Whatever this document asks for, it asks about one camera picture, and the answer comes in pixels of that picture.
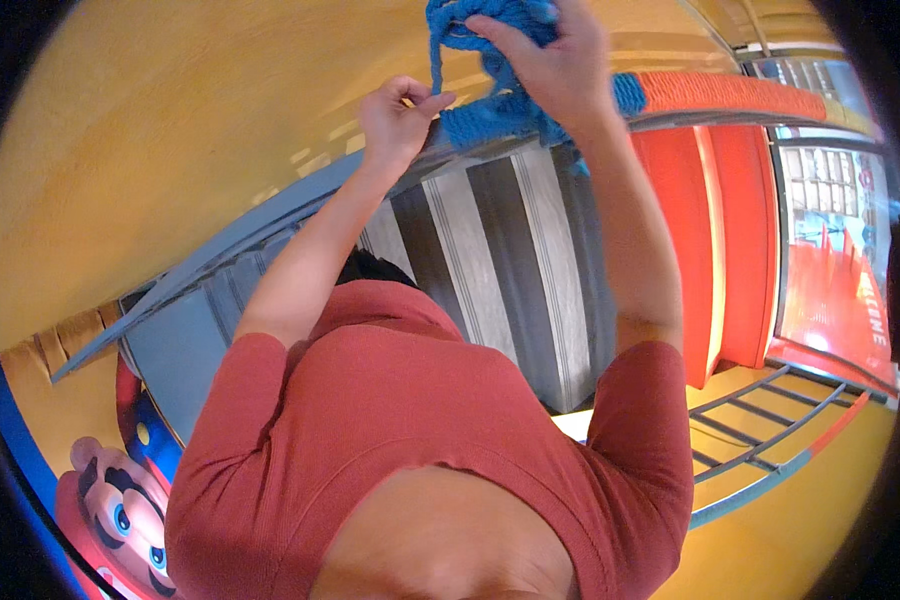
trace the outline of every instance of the knitting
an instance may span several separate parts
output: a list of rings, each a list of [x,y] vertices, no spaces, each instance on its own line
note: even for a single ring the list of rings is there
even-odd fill
[[[568,141],[564,128],[543,111],[516,77],[513,66],[493,44],[464,24],[483,15],[523,32],[538,46],[557,39],[557,7],[550,0],[429,0],[432,93],[444,84],[441,46],[480,52],[483,70],[493,79],[490,93],[475,102],[440,113],[440,121],[456,150],[468,150],[494,139],[539,134],[540,145],[550,147]],[[633,74],[613,78],[613,92],[621,114],[640,113],[646,98]]]

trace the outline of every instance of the finger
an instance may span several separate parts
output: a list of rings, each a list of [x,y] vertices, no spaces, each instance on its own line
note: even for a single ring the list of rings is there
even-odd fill
[[[481,14],[471,16],[463,22],[467,29],[486,38],[497,47],[514,66],[526,65],[542,50],[523,31]]]
[[[569,27],[572,31],[577,23],[593,18],[586,0],[553,0],[553,4],[560,11],[556,24],[562,33],[566,33],[564,28]]]
[[[420,104],[431,96],[430,87],[409,75],[397,75],[384,83],[383,90],[386,97],[391,100],[409,98],[415,105]]]
[[[416,105],[416,109],[420,111],[420,114],[427,117],[429,121],[437,116],[440,111],[452,105],[454,100],[457,100],[457,94],[452,91],[445,91],[420,102]]]

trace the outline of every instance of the red t-shirt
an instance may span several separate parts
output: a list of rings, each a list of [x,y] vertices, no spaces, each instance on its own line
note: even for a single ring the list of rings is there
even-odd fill
[[[223,358],[169,497],[169,575],[188,598],[304,598],[360,501],[431,465],[535,510],[584,600],[645,598],[677,568],[690,520],[684,361],[664,342],[618,356],[583,445],[426,294],[337,286],[308,347],[250,334]]]

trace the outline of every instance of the metal frame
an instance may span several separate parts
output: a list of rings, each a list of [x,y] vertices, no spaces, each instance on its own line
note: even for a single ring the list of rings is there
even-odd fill
[[[762,495],[766,494],[769,490],[780,485],[782,481],[799,471],[802,467],[809,463],[815,455],[819,454],[820,451],[825,448],[827,444],[829,444],[830,441],[832,441],[833,438],[835,438],[840,433],[840,431],[843,430],[843,428],[846,427],[847,424],[860,413],[865,404],[870,401],[880,402],[879,397],[876,396],[874,391],[870,388],[849,382],[839,377],[828,376],[826,373],[809,370],[808,367],[805,366],[782,363],[780,361],[774,362],[773,365],[775,366],[774,371],[768,374],[763,379],[753,382],[750,385],[745,386],[740,390],[729,393],[723,397],[711,400],[709,402],[696,406],[693,409],[690,409],[689,413],[690,419],[692,421],[696,421],[705,426],[709,426],[725,435],[729,435],[737,441],[743,442],[750,446],[749,449],[738,454],[734,458],[722,462],[711,456],[708,456],[700,450],[693,449],[693,460],[707,467],[705,471],[702,471],[701,473],[698,473],[694,476],[694,485],[703,483],[712,477],[715,477],[719,474],[724,474],[727,471],[744,464],[750,465],[751,467],[754,467],[766,473],[766,475],[753,482],[752,484],[738,489],[732,494],[721,498],[716,502],[713,502],[700,509],[694,510],[691,516],[690,529],[695,529],[697,527],[700,527],[701,525],[707,524],[708,522],[719,519],[720,517],[745,506],[756,498],[759,498]],[[831,391],[828,393],[825,399],[816,400],[815,398],[805,396],[801,393],[781,388],[779,385],[773,383],[775,380],[783,376],[792,376],[814,381],[816,383],[820,383],[829,387]],[[812,408],[801,418],[792,420],[780,414],[776,414],[766,409],[755,406],[754,404],[741,399],[742,396],[751,392],[755,392],[756,390],[764,390],[766,392],[779,394],[784,398],[812,406]],[[856,396],[856,399],[853,402],[848,402],[845,399],[840,398],[840,395],[843,394],[852,394]],[[750,414],[756,415],[757,417],[766,419],[777,425],[784,426],[784,429],[782,431],[779,431],[769,439],[760,440],[741,431],[738,431],[731,426],[720,423],[720,421],[717,421],[712,417],[703,415],[703,413],[725,404],[730,404],[732,406],[745,410]],[[846,412],[843,413],[836,422],[830,425],[830,427],[828,427],[826,431],[824,431],[820,436],[812,441],[807,446],[807,448],[801,450],[799,453],[793,456],[792,459],[788,460],[787,462],[776,463],[767,461],[760,456],[762,452],[772,448],[784,438],[787,438],[795,431],[805,426],[817,415],[823,412],[828,406],[831,405],[840,406],[846,409]]]

